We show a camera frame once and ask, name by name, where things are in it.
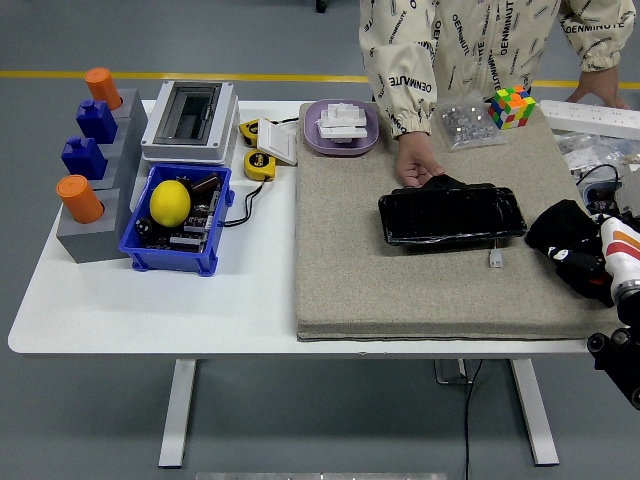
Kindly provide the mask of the robot right hand white shell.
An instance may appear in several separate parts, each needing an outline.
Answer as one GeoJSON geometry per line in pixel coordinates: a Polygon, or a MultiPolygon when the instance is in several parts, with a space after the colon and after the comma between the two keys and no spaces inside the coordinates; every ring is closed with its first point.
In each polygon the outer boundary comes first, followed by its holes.
{"type": "Polygon", "coordinates": [[[613,296],[639,290],[639,233],[619,218],[586,216],[549,240],[543,252],[576,288],[610,288],[613,296]]]}

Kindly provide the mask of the person's left hand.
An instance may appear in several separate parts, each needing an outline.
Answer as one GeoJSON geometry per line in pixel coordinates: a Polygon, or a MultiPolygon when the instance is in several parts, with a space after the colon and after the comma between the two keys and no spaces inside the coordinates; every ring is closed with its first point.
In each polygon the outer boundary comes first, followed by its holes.
{"type": "Polygon", "coordinates": [[[599,71],[583,71],[579,76],[578,86],[566,101],[577,103],[587,95],[594,95],[606,107],[630,110],[631,107],[620,96],[618,89],[619,74],[617,67],[599,71]]]}

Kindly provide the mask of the person's right hand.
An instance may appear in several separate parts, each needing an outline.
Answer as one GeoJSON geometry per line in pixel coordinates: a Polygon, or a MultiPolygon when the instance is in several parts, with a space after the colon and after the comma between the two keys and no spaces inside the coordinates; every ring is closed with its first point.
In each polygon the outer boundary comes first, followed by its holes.
{"type": "Polygon", "coordinates": [[[403,186],[419,188],[431,178],[445,174],[445,169],[436,160],[428,133],[405,133],[397,138],[397,142],[395,171],[403,186]]]}

